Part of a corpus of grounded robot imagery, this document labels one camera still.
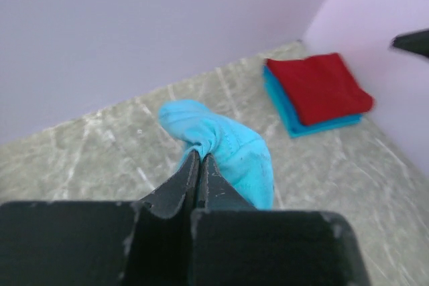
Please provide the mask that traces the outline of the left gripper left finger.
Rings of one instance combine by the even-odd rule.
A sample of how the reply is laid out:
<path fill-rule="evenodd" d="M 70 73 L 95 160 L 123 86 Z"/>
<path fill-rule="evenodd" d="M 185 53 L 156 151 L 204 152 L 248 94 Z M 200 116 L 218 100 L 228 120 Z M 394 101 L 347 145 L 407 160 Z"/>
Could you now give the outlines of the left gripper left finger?
<path fill-rule="evenodd" d="M 2 285 L 185 285 L 200 157 L 136 201 L 1 205 Z"/>

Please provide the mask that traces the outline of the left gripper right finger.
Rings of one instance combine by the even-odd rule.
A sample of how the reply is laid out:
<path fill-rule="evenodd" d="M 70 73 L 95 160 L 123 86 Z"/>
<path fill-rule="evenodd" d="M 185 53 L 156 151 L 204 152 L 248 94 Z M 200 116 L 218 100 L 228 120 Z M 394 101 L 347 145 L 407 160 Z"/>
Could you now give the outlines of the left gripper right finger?
<path fill-rule="evenodd" d="M 369 285 L 346 218 L 317 210 L 258 210 L 204 158 L 190 215 L 191 285 Z"/>

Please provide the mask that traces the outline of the light blue t-shirt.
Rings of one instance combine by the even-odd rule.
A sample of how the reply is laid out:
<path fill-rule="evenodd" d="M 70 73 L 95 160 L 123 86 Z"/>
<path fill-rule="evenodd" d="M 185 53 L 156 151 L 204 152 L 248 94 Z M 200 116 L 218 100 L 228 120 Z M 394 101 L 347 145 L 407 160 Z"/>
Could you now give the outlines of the light blue t-shirt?
<path fill-rule="evenodd" d="M 178 165 L 195 150 L 213 155 L 221 175 L 260 210 L 271 210 L 274 178 L 271 155 L 260 134 L 195 100 L 167 102 L 158 111 L 162 128 L 184 143 Z"/>

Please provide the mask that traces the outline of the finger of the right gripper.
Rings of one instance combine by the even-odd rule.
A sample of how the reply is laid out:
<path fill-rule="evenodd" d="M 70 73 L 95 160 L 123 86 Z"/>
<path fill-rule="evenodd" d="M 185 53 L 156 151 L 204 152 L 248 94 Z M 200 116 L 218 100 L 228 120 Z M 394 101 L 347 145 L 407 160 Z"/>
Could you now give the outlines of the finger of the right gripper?
<path fill-rule="evenodd" d="M 396 35 L 389 48 L 429 59 L 429 29 L 420 29 Z"/>

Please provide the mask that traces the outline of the folded red t-shirt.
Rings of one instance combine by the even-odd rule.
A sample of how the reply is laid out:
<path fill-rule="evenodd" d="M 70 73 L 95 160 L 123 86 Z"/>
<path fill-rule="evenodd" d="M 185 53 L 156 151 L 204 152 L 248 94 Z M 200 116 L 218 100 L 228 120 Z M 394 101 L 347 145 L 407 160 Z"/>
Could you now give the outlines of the folded red t-shirt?
<path fill-rule="evenodd" d="M 299 60 L 267 59 L 305 126 L 369 112 L 374 98 L 355 80 L 338 53 Z"/>

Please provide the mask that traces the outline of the folded teal t-shirt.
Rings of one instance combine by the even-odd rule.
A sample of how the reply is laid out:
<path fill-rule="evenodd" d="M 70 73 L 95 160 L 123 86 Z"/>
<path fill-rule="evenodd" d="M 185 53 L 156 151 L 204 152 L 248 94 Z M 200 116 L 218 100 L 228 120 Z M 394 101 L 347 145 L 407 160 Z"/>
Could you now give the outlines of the folded teal t-shirt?
<path fill-rule="evenodd" d="M 296 109 L 288 98 L 288 95 L 267 66 L 263 66 L 262 76 L 264 78 L 264 86 L 267 95 L 270 97 L 282 123 L 284 124 L 284 127 L 286 128 L 286 131 L 291 138 L 356 125 L 361 121 L 362 115 L 349 115 L 317 123 L 315 125 L 303 125 L 300 122 Z"/>

